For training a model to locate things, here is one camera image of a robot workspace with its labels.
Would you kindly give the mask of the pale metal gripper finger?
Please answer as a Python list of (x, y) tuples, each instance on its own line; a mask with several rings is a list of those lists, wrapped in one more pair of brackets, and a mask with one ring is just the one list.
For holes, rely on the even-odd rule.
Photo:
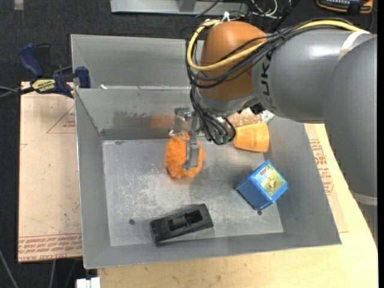
[(176, 115), (175, 120), (173, 122), (173, 128), (169, 132), (169, 136), (178, 136), (184, 137), (183, 126), (184, 126), (185, 118), (179, 115)]
[(186, 141), (186, 160), (182, 164), (184, 170), (191, 170), (198, 166), (200, 146), (197, 139), (187, 139)]

